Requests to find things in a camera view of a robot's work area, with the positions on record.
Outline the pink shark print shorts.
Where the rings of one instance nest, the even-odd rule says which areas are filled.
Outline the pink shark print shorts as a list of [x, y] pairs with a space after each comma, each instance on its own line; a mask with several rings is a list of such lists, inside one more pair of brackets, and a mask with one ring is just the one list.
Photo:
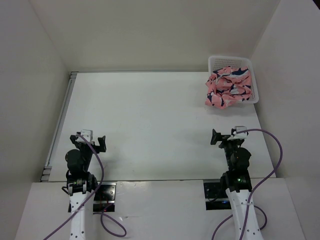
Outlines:
[[227, 66], [214, 70], [205, 85], [205, 104], [221, 110], [248, 101], [252, 94], [252, 76], [248, 67]]

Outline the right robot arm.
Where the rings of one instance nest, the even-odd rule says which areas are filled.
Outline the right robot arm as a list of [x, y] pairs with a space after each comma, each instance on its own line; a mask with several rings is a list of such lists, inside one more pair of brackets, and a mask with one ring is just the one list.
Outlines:
[[224, 150], [228, 170], [220, 178], [219, 191], [228, 197], [237, 240], [262, 240], [262, 231], [259, 227], [252, 192], [252, 183], [248, 168], [251, 153], [242, 147], [247, 133], [237, 133], [237, 130], [246, 130], [246, 127], [235, 127], [231, 134], [221, 134], [212, 131], [211, 145], [219, 143]]

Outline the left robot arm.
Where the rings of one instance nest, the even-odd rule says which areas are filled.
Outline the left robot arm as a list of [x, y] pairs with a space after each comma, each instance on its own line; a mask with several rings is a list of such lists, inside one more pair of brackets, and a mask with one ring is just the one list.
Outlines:
[[69, 210], [71, 240], [93, 240], [93, 202], [100, 194], [100, 187], [96, 177], [89, 172], [89, 166], [94, 154], [107, 150], [106, 137], [99, 137], [98, 145], [93, 141], [93, 131], [83, 129], [70, 140], [75, 149], [65, 155], [67, 163], [66, 189], [69, 195]]

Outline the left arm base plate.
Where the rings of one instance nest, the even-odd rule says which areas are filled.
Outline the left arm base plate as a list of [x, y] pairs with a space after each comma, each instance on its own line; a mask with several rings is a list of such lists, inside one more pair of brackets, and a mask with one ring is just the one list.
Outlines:
[[[86, 183], [84, 181], [73, 180], [68, 182], [66, 186], [61, 188], [67, 195], [73, 196], [77, 195], [80, 197], [79, 201], [71, 203], [69, 201], [68, 212], [76, 210], [78, 205], [80, 205], [88, 196], [95, 190], [95, 188], [89, 188], [90, 191], [84, 191], [86, 189]], [[86, 204], [92, 203], [93, 212], [114, 212], [115, 211], [115, 198], [116, 198], [116, 184], [102, 184], [100, 188], [95, 192]]]

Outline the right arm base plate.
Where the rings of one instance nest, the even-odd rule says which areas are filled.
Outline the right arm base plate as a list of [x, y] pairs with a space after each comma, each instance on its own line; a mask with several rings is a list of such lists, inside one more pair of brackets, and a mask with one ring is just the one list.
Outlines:
[[207, 211], [230, 210], [231, 205], [225, 191], [221, 190], [221, 184], [217, 181], [204, 181], [205, 207]]

